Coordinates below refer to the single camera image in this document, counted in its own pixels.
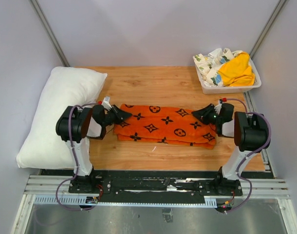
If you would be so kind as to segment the orange patterned pillowcase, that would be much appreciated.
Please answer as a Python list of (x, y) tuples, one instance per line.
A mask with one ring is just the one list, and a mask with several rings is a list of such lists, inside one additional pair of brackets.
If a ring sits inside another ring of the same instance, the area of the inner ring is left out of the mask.
[(213, 149), (216, 133), (192, 115), (192, 110), (177, 107), (127, 105), (120, 107), (131, 117), (114, 126), (120, 141), (177, 144)]

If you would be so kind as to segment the white pillow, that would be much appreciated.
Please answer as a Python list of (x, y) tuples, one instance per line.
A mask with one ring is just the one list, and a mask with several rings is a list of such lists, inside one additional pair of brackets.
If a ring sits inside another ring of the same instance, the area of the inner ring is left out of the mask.
[(100, 95), (106, 73), (86, 68), (55, 67), (44, 86), (31, 130), (18, 155), (20, 168), (64, 169), (73, 167), (73, 156), (56, 124), (68, 106), (93, 103)]

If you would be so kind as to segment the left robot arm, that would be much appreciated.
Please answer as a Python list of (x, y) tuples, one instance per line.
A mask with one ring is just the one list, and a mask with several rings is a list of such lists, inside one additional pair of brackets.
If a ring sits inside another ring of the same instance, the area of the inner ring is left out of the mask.
[(121, 124), (132, 116), (116, 105), (104, 107), (68, 106), (56, 124), (56, 134), (64, 141), (73, 157), (74, 173), (69, 179), (70, 193), (109, 193), (111, 181), (95, 175), (90, 162), (90, 139), (102, 140), (108, 126)]

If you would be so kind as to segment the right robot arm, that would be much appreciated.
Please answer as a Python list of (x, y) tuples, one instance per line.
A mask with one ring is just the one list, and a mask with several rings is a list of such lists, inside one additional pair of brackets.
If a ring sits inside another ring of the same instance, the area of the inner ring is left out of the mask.
[(213, 180), (198, 182), (201, 195), (241, 196), (241, 174), (248, 162), (270, 144), (271, 130), (262, 114), (235, 112), (234, 106), (221, 102), (193, 111), (192, 115), (205, 125), (214, 125), (220, 137), (233, 138), (235, 149)]

